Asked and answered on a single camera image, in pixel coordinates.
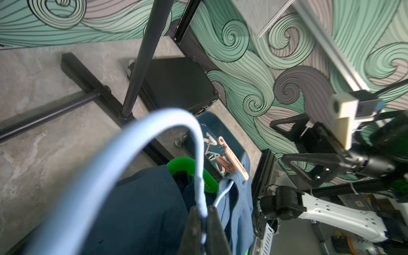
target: cable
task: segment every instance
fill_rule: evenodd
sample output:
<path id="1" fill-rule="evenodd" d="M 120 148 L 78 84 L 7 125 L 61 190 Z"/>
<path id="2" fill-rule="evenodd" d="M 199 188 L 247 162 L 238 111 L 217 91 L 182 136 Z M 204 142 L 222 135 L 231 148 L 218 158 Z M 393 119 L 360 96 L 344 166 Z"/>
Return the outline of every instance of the cable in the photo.
<path id="1" fill-rule="evenodd" d="M 263 232 L 259 230 L 259 228 L 258 228 L 258 222 L 259 222 L 259 219 L 262 218 L 262 217 L 266 218 L 265 215 L 260 215 L 260 216 L 257 218 L 257 220 L 256 220 L 256 225 L 255 225 L 256 230 L 257 230 L 258 232 L 260 232 L 260 233 L 263 233 Z"/>
<path id="2" fill-rule="evenodd" d="M 222 210 L 222 214 L 221 214 L 221 222 L 222 222 L 222 219 L 224 218 L 224 212 L 225 212 L 226 207 L 227 207 L 227 200 L 225 199 L 224 200 L 224 209 Z"/>
<path id="3" fill-rule="evenodd" d="M 385 88 L 383 88 L 383 89 L 380 89 L 380 90 L 377 91 L 377 92 L 374 92 L 373 95 L 376 95 L 377 97 L 379 97 L 379 96 L 381 96 L 382 94 L 384 94 L 384 93 L 386 93 L 386 92 L 388 92 L 388 91 L 390 91 L 390 90 L 399 88 L 399 87 L 401 87 L 401 86 L 403 86 L 403 85 L 407 85 L 407 84 L 408 84 L 408 79 L 405 79 L 405 80 L 402 80 L 402 81 L 399 81 L 399 82 L 395 82 L 395 83 L 393 83 L 393 84 L 388 85 L 387 87 L 385 87 Z"/>
<path id="4" fill-rule="evenodd" d="M 266 186 L 266 189 L 265 189 L 265 195 L 267 194 L 267 192 L 268 192 L 268 188 L 269 187 L 271 187 L 271 186 L 276 186 L 276 187 L 279 187 L 279 185 L 276 185 L 276 184 L 270 184 L 270 185 L 268 185 L 268 186 Z"/>
<path id="5" fill-rule="evenodd" d="M 54 205 L 26 254 L 78 254 L 104 201 L 122 172 L 149 141 L 175 126 L 189 128 L 194 140 L 195 202 L 205 223 L 208 211 L 204 194 L 204 143 L 200 124 L 186 110 L 165 109 L 129 123 L 94 157 Z"/>
<path id="6" fill-rule="evenodd" d="M 356 189 L 354 188 L 353 182 L 350 182 L 350 188 L 351 190 L 354 192 L 354 194 L 357 196 L 358 192 L 356 191 Z"/>
<path id="7" fill-rule="evenodd" d="M 234 184 L 234 181 L 231 180 L 228 183 L 228 186 L 217 196 L 217 198 L 215 199 L 213 206 L 217 207 L 218 203 L 221 201 L 221 199 L 223 198 L 223 196 L 225 196 L 225 194 L 228 193 L 228 191 L 231 189 L 232 185 Z"/>

